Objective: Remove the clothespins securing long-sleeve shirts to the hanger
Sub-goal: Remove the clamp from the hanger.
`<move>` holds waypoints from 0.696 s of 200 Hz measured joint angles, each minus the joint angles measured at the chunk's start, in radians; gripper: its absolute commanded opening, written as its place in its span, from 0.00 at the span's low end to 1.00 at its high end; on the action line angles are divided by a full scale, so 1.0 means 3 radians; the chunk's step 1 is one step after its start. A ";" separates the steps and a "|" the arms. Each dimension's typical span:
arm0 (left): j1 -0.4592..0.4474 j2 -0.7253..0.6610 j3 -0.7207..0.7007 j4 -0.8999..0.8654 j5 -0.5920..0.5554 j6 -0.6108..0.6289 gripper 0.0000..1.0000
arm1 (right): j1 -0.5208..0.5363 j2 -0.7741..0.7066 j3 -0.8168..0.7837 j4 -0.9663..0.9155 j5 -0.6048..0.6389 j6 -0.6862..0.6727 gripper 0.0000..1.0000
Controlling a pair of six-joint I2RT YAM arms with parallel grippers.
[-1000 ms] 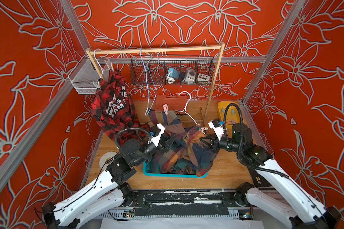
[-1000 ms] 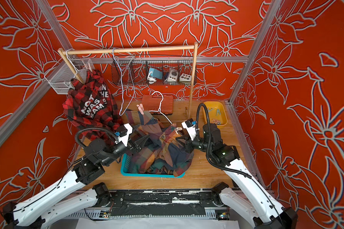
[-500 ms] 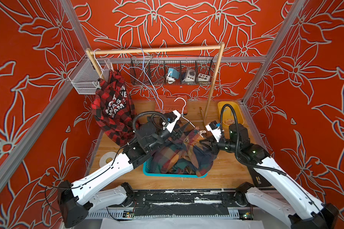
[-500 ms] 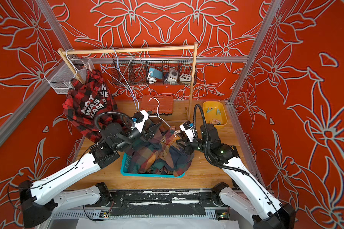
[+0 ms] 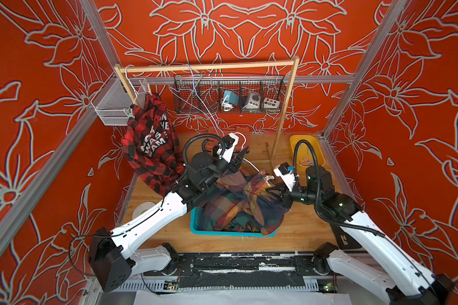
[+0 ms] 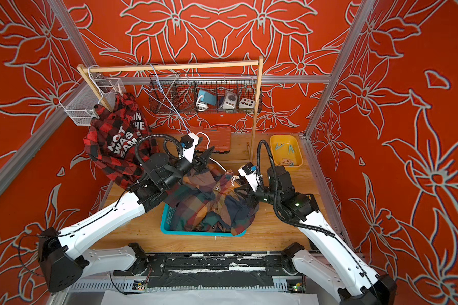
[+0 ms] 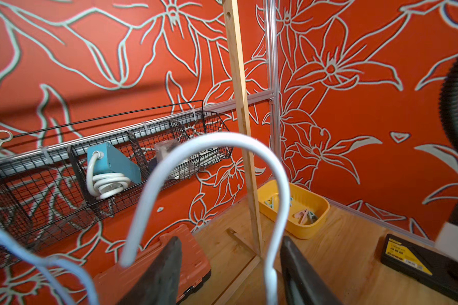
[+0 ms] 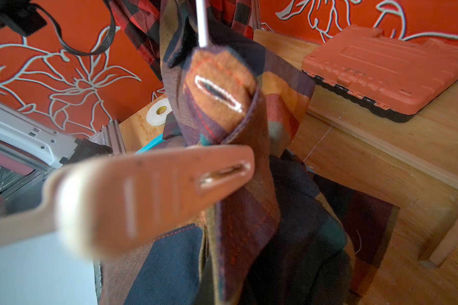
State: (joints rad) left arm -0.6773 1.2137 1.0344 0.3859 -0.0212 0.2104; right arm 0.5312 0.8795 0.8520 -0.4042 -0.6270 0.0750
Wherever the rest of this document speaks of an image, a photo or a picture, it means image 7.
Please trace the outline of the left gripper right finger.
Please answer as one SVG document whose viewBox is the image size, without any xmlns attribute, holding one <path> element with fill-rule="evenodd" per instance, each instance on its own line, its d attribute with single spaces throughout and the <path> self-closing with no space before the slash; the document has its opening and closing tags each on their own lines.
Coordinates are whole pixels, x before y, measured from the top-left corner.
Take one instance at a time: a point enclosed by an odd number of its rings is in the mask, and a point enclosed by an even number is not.
<svg viewBox="0 0 458 305">
<path fill-rule="evenodd" d="M 282 239 L 280 258 L 287 304 L 342 304 L 288 236 Z"/>
</svg>

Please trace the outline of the mint green clothespin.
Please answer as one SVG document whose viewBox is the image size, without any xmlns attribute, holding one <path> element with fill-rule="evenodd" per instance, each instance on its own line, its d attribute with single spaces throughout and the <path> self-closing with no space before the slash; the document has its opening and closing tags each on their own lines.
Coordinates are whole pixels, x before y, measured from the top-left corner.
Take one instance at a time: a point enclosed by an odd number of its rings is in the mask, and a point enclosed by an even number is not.
<svg viewBox="0 0 458 305">
<path fill-rule="evenodd" d="M 269 199 L 264 201 L 264 204 L 272 209 L 276 210 L 279 207 L 279 197 L 278 196 L 271 196 Z"/>
</svg>

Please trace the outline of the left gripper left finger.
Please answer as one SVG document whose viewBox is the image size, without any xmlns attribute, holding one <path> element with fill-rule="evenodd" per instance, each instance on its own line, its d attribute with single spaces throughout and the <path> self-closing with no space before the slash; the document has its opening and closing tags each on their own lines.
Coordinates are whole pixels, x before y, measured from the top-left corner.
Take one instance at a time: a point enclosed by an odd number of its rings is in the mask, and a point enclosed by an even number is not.
<svg viewBox="0 0 458 305">
<path fill-rule="evenodd" d="M 118 304 L 176 304 L 181 266 L 182 243 L 173 237 Z"/>
</svg>

